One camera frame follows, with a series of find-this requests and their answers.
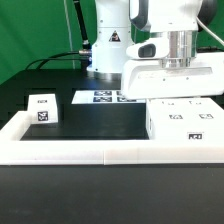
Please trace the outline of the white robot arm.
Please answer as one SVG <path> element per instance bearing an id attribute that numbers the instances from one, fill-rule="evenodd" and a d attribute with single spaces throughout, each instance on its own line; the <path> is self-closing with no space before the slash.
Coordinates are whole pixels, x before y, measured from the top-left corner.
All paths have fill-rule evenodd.
<path id="1" fill-rule="evenodd" d="M 224 52 L 198 53 L 203 0 L 95 0 L 94 77 L 121 79 L 128 99 L 224 93 Z"/>

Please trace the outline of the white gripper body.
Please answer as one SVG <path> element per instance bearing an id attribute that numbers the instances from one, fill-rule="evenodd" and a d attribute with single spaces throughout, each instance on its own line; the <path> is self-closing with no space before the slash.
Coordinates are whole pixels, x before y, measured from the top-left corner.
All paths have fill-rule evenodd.
<path id="1" fill-rule="evenodd" d="M 198 53 L 187 68 L 162 68 L 157 60 L 129 60 L 121 92 L 128 99 L 222 95 L 224 53 Z"/>

